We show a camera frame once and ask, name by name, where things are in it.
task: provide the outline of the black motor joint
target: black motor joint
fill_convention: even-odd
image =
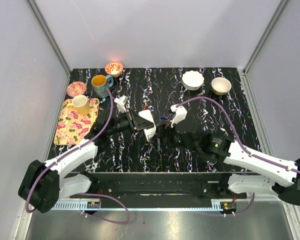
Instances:
[[[223,132],[206,133],[198,124],[181,121],[172,127],[170,122],[162,123],[158,127],[160,148],[166,152],[175,148],[186,148],[198,152],[205,161],[223,161],[233,139]]]

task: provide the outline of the yellow mug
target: yellow mug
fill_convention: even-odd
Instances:
[[[88,98],[84,95],[75,96],[72,103],[68,103],[66,107],[82,115],[90,113],[90,104]]]

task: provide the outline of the cup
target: cup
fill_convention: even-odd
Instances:
[[[112,87],[112,85],[114,84],[114,78],[110,75],[97,75],[92,78],[91,83],[97,96],[104,99],[109,96],[107,93],[107,89]]]
[[[81,115],[87,115],[90,113],[90,104],[88,98],[84,95],[75,96],[72,99],[72,103],[68,103],[66,107]]]

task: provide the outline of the gray floor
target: gray floor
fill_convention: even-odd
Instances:
[[[239,210],[248,204],[240,202]],[[99,212],[124,221],[124,212]],[[205,216],[196,212],[132,212],[129,225],[85,218],[74,211],[36,212],[27,240],[291,240],[283,207],[256,202],[236,217]]]

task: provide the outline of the ceramic bowl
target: ceramic bowl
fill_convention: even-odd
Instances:
[[[198,90],[204,84],[205,78],[198,71],[187,71],[182,75],[183,86],[191,91]]]
[[[211,82],[212,91],[214,94],[222,96],[227,94],[231,88],[231,82],[224,77],[216,77]]]
[[[119,61],[111,61],[105,66],[105,72],[114,78],[119,77],[123,70],[124,66]]]
[[[68,94],[69,97],[74,98],[78,95],[83,95],[86,91],[87,86],[84,82],[74,81],[67,87],[66,94]]]

